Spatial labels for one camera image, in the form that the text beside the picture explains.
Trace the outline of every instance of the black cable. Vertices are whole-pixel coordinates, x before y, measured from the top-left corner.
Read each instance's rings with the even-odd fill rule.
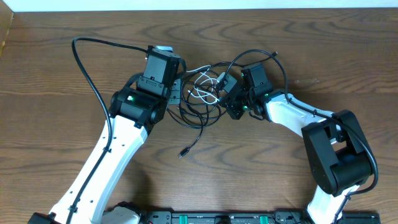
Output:
[[[81,186],[79,192],[76,195],[75,200],[73,201],[73,204],[70,206],[70,210],[69,210],[69,214],[68,214],[68,218],[67,218],[67,222],[66,224],[69,224],[72,220],[72,215],[73,213],[75,213],[75,211],[77,210],[77,203],[79,202],[79,199],[83,193],[83,191],[85,190],[88,182],[90,181],[90,179],[92,178],[92,176],[94,175],[95,171],[97,170],[98,166],[100,165],[101,161],[104,159],[106,153],[109,151],[109,147],[111,145],[112,142],[112,136],[113,136],[113,130],[112,130],[112,124],[111,124],[111,118],[109,116],[109,112],[108,109],[105,105],[104,100],[101,97],[100,92],[98,91],[98,89],[95,87],[93,81],[91,80],[90,76],[87,74],[87,71],[85,70],[83,64],[81,63],[79,56],[77,54],[76,51],[76,42],[79,40],[85,40],[85,41],[90,41],[90,42],[97,42],[97,43],[101,43],[101,44],[106,44],[106,45],[112,45],[115,47],[122,47],[122,48],[127,48],[127,49],[134,49],[134,50],[140,50],[142,52],[147,52],[144,49],[141,49],[139,47],[133,47],[133,46],[128,46],[128,45],[123,45],[123,44],[116,44],[116,43],[112,43],[112,42],[108,42],[105,40],[98,40],[98,39],[93,39],[93,38],[88,38],[88,37],[75,37],[72,41],[72,51],[73,51],[73,56],[75,56],[75,60],[76,63],[78,64],[82,74],[85,76],[88,84],[90,84],[90,87],[93,89],[94,94],[96,95],[99,103],[101,103],[101,107],[104,111],[105,117],[106,117],[106,124],[108,125],[108,141],[106,143],[106,146],[104,147],[104,151],[102,152],[102,154],[100,155],[100,157],[98,158],[97,162],[95,163],[93,169],[90,171],[90,173],[88,174],[86,180],[84,181],[83,185]]]
[[[366,151],[366,154],[368,155],[369,161],[370,161],[370,163],[371,163],[372,173],[374,174],[374,178],[373,178],[372,184],[371,184],[369,187],[367,187],[366,189],[358,190],[358,191],[355,191],[355,192],[348,192],[348,193],[345,195],[345,199],[344,199],[343,203],[341,204],[340,208],[338,209],[337,213],[335,214],[335,219],[334,219],[333,223],[337,223],[337,217],[338,217],[338,215],[343,211],[345,205],[347,204],[348,200],[350,199],[350,197],[351,197],[352,195],[363,194],[363,193],[369,192],[370,190],[374,189],[375,186],[377,185],[377,181],[378,181],[378,179],[379,179],[379,171],[378,171],[378,168],[377,168],[376,159],[375,159],[375,157],[374,157],[372,151],[370,150],[370,148],[368,148],[368,147],[365,145],[365,143],[364,143],[363,140],[358,136],[358,134],[356,134],[356,132],[354,132],[349,126],[347,126],[347,125],[345,125],[345,124],[339,122],[338,120],[336,120],[336,119],[334,119],[334,118],[331,118],[331,117],[326,116],[326,115],[324,115],[324,114],[320,114],[320,113],[318,113],[316,110],[313,110],[313,111],[312,111],[312,110],[310,110],[310,109],[308,109],[308,108],[305,108],[305,107],[303,107],[303,106],[300,106],[300,105],[296,104],[291,98],[289,98],[289,96],[288,96],[287,75],[286,75],[286,73],[285,73],[285,70],[284,70],[282,64],[280,64],[280,62],[279,62],[273,55],[271,55],[270,53],[268,53],[268,52],[266,52],[266,51],[264,51],[264,50],[257,50],[257,49],[247,50],[247,51],[241,53],[240,55],[238,55],[238,56],[231,62],[231,64],[230,64],[229,67],[227,68],[227,71],[225,72],[225,74],[228,74],[229,70],[230,70],[231,67],[232,67],[232,64],[235,63],[235,61],[237,61],[237,59],[239,59],[239,58],[242,57],[243,55],[245,55],[245,54],[247,54],[247,53],[250,53],[250,52],[260,52],[260,53],[266,54],[266,55],[268,55],[270,58],[272,58],[272,59],[278,64],[278,66],[279,66],[279,68],[280,68],[280,70],[282,71],[282,74],[283,74],[283,76],[284,76],[284,82],[285,82],[285,93],[284,93],[284,94],[285,94],[285,98],[286,98],[286,100],[287,100],[288,103],[291,103],[292,105],[296,106],[297,108],[300,108],[301,110],[304,110],[304,111],[309,112],[309,113],[311,113],[311,114],[314,114],[314,115],[316,115],[316,116],[320,116],[320,117],[322,117],[322,118],[325,118],[325,119],[331,121],[332,123],[334,123],[335,125],[340,126],[340,128],[341,128],[342,130],[345,130],[345,131],[347,131],[347,133],[351,134],[351,135],[360,143],[360,145],[363,147],[363,149]]]

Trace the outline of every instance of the white wall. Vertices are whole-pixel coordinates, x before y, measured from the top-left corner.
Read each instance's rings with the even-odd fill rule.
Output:
[[[398,7],[398,0],[4,0],[14,12]]]

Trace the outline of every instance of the cable connector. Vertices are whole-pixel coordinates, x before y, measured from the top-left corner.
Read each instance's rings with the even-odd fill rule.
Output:
[[[178,155],[178,158],[181,159],[183,156],[187,155],[189,152],[190,148],[186,147],[185,149],[183,149],[180,154]]]

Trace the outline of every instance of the wooden surface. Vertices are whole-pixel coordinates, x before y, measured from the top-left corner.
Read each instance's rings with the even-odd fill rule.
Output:
[[[277,50],[291,92],[317,108],[354,111],[373,149],[379,184],[346,209],[374,210],[383,223],[395,223],[397,30],[398,9],[18,13],[0,60],[0,223],[48,212],[98,140],[103,112],[70,47],[79,35],[171,45],[188,68],[232,60],[247,49]],[[78,51],[107,103],[145,67],[140,52],[89,43],[79,43]],[[267,62],[266,69],[281,88],[277,67]],[[239,121],[224,116],[177,159],[197,134],[165,115],[109,205],[132,200],[174,210],[258,211],[311,201],[316,184],[303,141],[288,129],[248,114]]]
[[[14,13],[10,8],[8,8],[6,3],[0,0],[0,56],[2,49],[6,44],[6,37],[11,26],[13,15]]]

